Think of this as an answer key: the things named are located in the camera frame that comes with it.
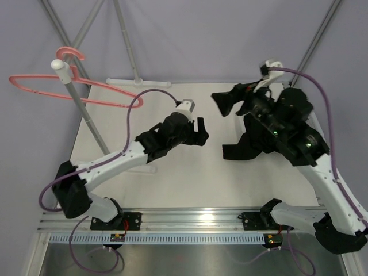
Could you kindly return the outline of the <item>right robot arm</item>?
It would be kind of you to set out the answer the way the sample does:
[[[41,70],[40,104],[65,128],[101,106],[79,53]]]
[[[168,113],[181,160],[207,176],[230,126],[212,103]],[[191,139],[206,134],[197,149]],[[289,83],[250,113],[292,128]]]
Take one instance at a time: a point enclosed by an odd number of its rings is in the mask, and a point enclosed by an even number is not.
[[[279,224],[304,231],[336,255],[360,251],[367,244],[366,211],[343,180],[333,175],[332,150],[308,125],[313,106],[302,90],[286,88],[274,99],[268,87],[239,83],[231,91],[211,97],[222,116],[241,103],[237,115],[246,130],[237,144],[222,146],[225,160],[253,160],[262,153],[279,153],[312,185],[326,208],[325,213],[315,214],[272,199],[260,210],[263,226]]]

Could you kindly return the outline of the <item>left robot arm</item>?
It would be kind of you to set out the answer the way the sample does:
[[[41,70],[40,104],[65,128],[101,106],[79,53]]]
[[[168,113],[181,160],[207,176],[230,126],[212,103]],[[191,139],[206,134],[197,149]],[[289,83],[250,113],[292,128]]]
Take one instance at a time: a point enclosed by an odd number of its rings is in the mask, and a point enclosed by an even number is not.
[[[138,135],[127,149],[93,162],[59,166],[52,192],[67,219],[89,216],[104,222],[110,229],[122,226],[124,212],[116,200],[95,195],[93,190],[107,180],[132,168],[162,158],[180,144],[205,145],[209,134],[204,119],[190,121],[174,112],[161,123]]]

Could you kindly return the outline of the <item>black shirt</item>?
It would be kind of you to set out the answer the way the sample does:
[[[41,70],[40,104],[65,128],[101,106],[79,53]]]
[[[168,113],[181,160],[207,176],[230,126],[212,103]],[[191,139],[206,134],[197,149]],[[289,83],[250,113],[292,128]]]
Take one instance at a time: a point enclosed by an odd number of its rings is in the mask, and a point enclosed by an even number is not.
[[[252,114],[243,117],[246,131],[242,134],[237,144],[223,144],[223,159],[225,160],[252,160],[262,152],[270,154],[276,152],[284,155],[279,148],[279,134],[274,131],[283,131],[287,123],[282,120],[271,118],[261,122]]]

